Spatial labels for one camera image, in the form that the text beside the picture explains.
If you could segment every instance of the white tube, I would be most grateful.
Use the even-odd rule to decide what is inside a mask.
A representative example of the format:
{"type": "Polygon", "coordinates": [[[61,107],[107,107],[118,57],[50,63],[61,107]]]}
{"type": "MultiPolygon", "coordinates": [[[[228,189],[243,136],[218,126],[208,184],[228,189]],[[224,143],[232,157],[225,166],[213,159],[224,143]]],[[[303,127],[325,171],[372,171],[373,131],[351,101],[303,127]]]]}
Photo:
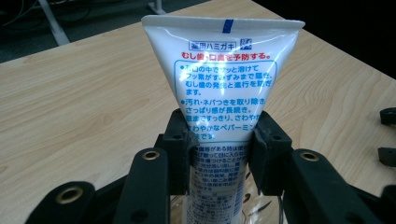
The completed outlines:
{"type": "Polygon", "coordinates": [[[146,16],[150,43],[191,131],[184,223],[241,223],[248,143],[302,21],[146,16]]]}

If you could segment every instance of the light wood grain surface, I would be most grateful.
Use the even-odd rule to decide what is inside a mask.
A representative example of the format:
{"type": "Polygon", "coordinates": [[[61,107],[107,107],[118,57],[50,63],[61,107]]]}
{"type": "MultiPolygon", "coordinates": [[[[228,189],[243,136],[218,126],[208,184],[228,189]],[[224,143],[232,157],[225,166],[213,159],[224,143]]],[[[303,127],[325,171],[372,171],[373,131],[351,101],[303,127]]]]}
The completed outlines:
{"type": "MultiPolygon", "coordinates": [[[[173,14],[280,19],[249,0],[173,14]]],[[[396,184],[396,170],[377,156],[379,147],[396,147],[395,127],[379,120],[393,106],[396,80],[301,31],[264,109],[294,148],[322,153],[349,184],[380,195],[396,184]]],[[[176,108],[141,23],[1,63],[0,223],[24,223],[63,183],[99,189],[126,175],[176,108]]],[[[264,200],[271,206],[256,223],[276,223],[277,202],[264,200]]],[[[252,199],[244,209],[262,202],[252,199]]]]}

